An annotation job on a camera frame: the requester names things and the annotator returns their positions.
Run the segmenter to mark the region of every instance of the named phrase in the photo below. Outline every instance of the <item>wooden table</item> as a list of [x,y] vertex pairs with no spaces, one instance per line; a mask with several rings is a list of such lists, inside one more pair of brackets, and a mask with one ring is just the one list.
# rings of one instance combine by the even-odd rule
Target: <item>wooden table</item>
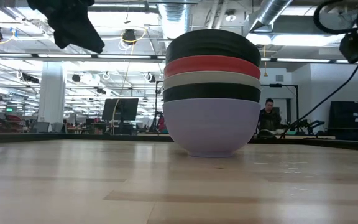
[[0,144],[0,224],[358,224],[358,151],[173,142]]

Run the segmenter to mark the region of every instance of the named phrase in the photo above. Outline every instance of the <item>bowl rim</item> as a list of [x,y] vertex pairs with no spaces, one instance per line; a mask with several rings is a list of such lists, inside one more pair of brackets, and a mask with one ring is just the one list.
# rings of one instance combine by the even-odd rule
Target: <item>bowl rim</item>
[[251,75],[226,71],[184,72],[167,77],[163,81],[164,89],[166,90],[180,85],[195,83],[238,83],[256,88],[260,88],[261,85],[260,81]]

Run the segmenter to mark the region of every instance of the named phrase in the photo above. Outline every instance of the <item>lavender bowl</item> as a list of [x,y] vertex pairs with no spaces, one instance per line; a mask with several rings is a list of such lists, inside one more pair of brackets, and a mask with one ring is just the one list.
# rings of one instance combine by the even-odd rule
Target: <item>lavender bowl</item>
[[260,105],[253,101],[195,98],[163,105],[172,139],[196,157],[231,157],[255,133]]

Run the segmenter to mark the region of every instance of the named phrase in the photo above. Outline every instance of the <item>computer monitor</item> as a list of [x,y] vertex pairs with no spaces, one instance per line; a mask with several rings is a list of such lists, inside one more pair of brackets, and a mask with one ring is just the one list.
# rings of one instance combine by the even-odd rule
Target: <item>computer monitor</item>
[[88,118],[88,119],[85,120],[85,125],[87,125],[87,126],[92,125],[93,123],[94,123],[94,119],[89,119]]
[[[107,99],[104,102],[102,120],[111,121],[114,107],[118,99]],[[114,120],[135,121],[139,99],[119,99]]]

